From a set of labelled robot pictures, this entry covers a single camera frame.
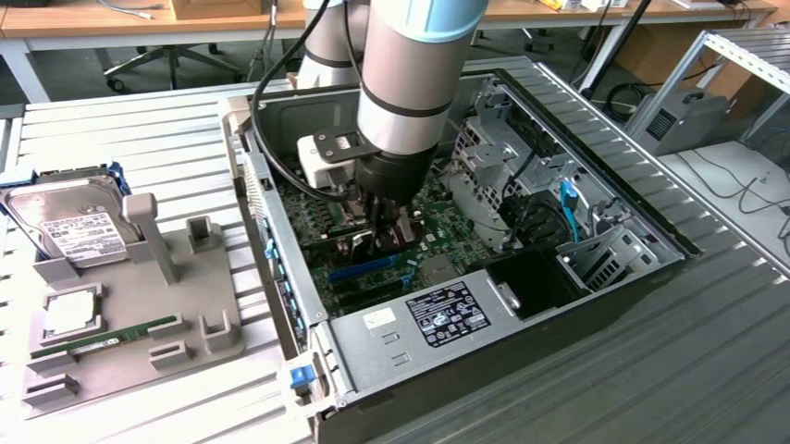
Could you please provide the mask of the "open black PC case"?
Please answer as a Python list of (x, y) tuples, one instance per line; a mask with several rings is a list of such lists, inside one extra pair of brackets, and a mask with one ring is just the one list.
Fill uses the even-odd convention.
[[(470, 422), (487, 419), (507, 394), (522, 395), (530, 389), (547, 392), (559, 383), (594, 383), (598, 377), (583, 349), (603, 344), (620, 317), (699, 252), (606, 159), (606, 149), (630, 154), (632, 146), (595, 107), (540, 73), (523, 79), (500, 69), (466, 74), (426, 180), (434, 168), (448, 178), (458, 134), (471, 117), (535, 123), (554, 143), (548, 188), (503, 205), (510, 234), (502, 248), (490, 249), (491, 255), (459, 276), (484, 270), (495, 282), (510, 286), (524, 327), (438, 369), (359, 395), (331, 330), (339, 317), (321, 304), (277, 191), (283, 179), (308, 197), (341, 203), (339, 193), (311, 190), (297, 140), (319, 130), (353, 124), (357, 96), (359, 88), (352, 85), (249, 95), (241, 100), (239, 119), (245, 224), (285, 355), (279, 379), (293, 398), (291, 407), (304, 415), (320, 444), (353, 444), (387, 433), (415, 441), (415, 428), (424, 418), (462, 401), (472, 406), (472, 413), (460, 417)], [(680, 259), (592, 293), (572, 281), (555, 249), (616, 226), (660, 241)], [(276, 247), (271, 260), (264, 255), (267, 239), (273, 239)], [(316, 378), (307, 387), (292, 389), (288, 369), (307, 364)]]

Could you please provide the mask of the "wooden desk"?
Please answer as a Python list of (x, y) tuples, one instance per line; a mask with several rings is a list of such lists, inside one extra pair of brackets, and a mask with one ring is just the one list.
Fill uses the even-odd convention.
[[(747, 2), (739, 19), (759, 23), (777, 8), (767, 2)], [(99, 6), (93, 0), (57, 0), (41, 8), (9, 7), (0, 12), (0, 43), (21, 41), (29, 51), (123, 47), (155, 44), (253, 41), (264, 34), (268, 16), (177, 20), (169, 10), (153, 11), (153, 19), (135, 18)], [(599, 13), (552, 11), (526, 0), (492, 0), (480, 30), (591, 26)], [(671, 0), (651, 0), (640, 24), (703, 22), (734, 19), (727, 8), (691, 10)], [(295, 38), (304, 28), (301, 0), (280, 0), (276, 38)]]

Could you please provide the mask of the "perforated silver drive cage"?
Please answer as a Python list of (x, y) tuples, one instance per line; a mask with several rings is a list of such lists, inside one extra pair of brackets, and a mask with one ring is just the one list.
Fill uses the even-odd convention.
[(448, 186), (474, 233), (495, 251), (510, 234), (503, 205), (548, 188), (552, 148), (551, 136), (535, 123), (480, 117), (464, 121), (452, 149)]

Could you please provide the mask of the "CPU socket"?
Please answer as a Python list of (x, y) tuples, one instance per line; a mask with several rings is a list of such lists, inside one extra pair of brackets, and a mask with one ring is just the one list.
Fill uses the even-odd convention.
[(336, 227), (364, 227), (368, 225), (364, 208), (356, 200), (329, 203), (328, 210)]

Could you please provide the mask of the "silver office chair base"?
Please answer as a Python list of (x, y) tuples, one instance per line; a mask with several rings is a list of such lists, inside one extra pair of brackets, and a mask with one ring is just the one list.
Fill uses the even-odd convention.
[(168, 66), (168, 81), (169, 88), (177, 89), (177, 70), (180, 68), (180, 60), (187, 59), (201, 65), (217, 68), (232, 75), (232, 82), (241, 81), (241, 71), (231, 63), (220, 60), (217, 56), (223, 55), (223, 51), (216, 43), (208, 43), (207, 55), (193, 50), (199, 46), (197, 43), (188, 44), (167, 44), (157, 47), (148, 48), (147, 46), (136, 46), (136, 55), (123, 63), (115, 63), (108, 57), (105, 48), (93, 50), (96, 57), (101, 64), (103, 76), (107, 87), (116, 93), (125, 93), (127, 88), (120, 75), (133, 71), (136, 68), (147, 65), (157, 60), (164, 60)]

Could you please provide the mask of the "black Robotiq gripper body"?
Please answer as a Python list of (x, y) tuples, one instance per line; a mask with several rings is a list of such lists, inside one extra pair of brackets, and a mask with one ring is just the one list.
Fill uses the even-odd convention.
[(355, 165), (355, 183), (366, 196), (410, 204), (419, 193), (436, 155), (432, 147), (415, 154), (382, 151), (360, 157)]

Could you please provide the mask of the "small cardboard box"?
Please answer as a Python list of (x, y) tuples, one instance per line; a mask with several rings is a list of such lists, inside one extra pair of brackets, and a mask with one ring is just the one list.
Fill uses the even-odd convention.
[(169, 0), (177, 20), (225, 19), (261, 14), (263, 0)]

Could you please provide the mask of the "silver power supply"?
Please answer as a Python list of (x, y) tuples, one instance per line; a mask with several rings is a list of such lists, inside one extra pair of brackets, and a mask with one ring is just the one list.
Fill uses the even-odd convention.
[[(456, 280), (464, 280), (468, 283), (492, 320), (494, 327), (486, 336), (483, 334), (474, 335), (446, 347), (431, 349), (414, 324), (404, 300), (408, 296)], [(524, 322), (519, 320), (515, 312), (514, 303), (516, 301), (510, 286), (495, 282), (488, 273), (479, 270), (335, 319), (331, 322), (331, 330), (352, 380), (353, 391), (359, 395), (367, 396), (387, 389), (519, 332), (524, 327)], [(390, 307), (395, 312), (396, 321), (368, 330), (364, 326), (363, 315), (386, 307)]]

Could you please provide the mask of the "green motherboard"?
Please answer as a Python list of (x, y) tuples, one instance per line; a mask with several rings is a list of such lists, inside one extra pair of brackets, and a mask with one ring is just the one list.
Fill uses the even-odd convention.
[[(368, 226), (336, 227), (328, 210), (329, 203), (308, 197), (283, 179), (277, 181), (277, 191), (301, 251), (303, 246), (313, 241), (368, 229)], [(351, 314), (337, 309), (337, 296), (347, 291), (362, 290), (394, 278), (411, 279), (410, 289), (402, 296), (431, 287), (420, 277), (420, 263), (427, 257), (446, 254), (463, 275), (472, 263), (491, 255), (490, 248), (472, 231), (470, 220), (452, 201), (448, 179), (436, 168), (428, 175), (414, 205), (423, 214), (423, 238), (414, 249), (395, 255), (396, 263), (388, 268), (331, 283), (327, 278), (333, 270), (327, 265), (309, 265), (304, 259), (321, 304), (332, 317)]]

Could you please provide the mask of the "white square sticker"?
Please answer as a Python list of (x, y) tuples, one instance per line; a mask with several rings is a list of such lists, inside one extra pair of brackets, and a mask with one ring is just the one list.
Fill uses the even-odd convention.
[(364, 326), (368, 330), (382, 327), (395, 321), (396, 315), (390, 307), (363, 315)]

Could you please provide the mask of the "aluminium frame shelf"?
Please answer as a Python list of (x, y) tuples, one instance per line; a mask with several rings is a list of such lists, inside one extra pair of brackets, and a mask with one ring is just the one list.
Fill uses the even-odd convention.
[(702, 31), (691, 43), (663, 86), (642, 112), (631, 119), (626, 132), (634, 138), (658, 116), (663, 101), (680, 85), (686, 71), (702, 52), (710, 49), (782, 92), (782, 96), (751, 123), (739, 141), (744, 143), (781, 108), (790, 103), (790, 30), (777, 28)]

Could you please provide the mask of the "green RAM stick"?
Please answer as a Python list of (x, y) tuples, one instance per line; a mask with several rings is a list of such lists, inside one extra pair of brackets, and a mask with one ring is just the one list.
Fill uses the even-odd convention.
[(131, 327), (124, 327), (119, 330), (107, 331), (96, 335), (88, 336), (85, 338), (68, 341), (67, 343), (45, 347), (37, 351), (32, 351), (29, 353), (29, 357), (32, 359), (39, 359), (41, 357), (51, 356), (60, 352), (89, 352), (105, 346), (120, 345), (128, 341), (143, 339), (148, 336), (149, 328), (160, 327), (173, 322), (175, 320), (176, 316), (173, 314), (160, 317), (159, 319), (147, 321)]

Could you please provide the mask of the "silver CPU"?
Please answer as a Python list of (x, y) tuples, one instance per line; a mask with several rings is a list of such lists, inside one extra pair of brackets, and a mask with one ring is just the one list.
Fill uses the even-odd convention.
[(96, 295), (79, 290), (47, 298), (43, 336), (51, 338), (99, 325)]

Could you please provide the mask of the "black expansion slot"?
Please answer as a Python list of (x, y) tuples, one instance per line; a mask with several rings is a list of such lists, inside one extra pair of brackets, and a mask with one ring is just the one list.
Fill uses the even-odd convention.
[(347, 291), (337, 296), (337, 309), (343, 313), (351, 313), (402, 296), (410, 286), (411, 279), (398, 277), (362, 290)]

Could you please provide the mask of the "slanted black pole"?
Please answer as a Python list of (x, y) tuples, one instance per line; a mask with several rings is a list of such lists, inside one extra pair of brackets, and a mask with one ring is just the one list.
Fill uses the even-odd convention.
[(607, 69), (614, 64), (624, 43), (650, 7), (652, 0), (640, 0), (634, 14), (623, 25), (618, 25), (611, 29), (610, 35), (606, 38), (600, 52), (594, 57), (592, 65), (587, 77), (584, 78), (583, 87), (580, 89), (582, 96), (591, 98), (600, 85)]

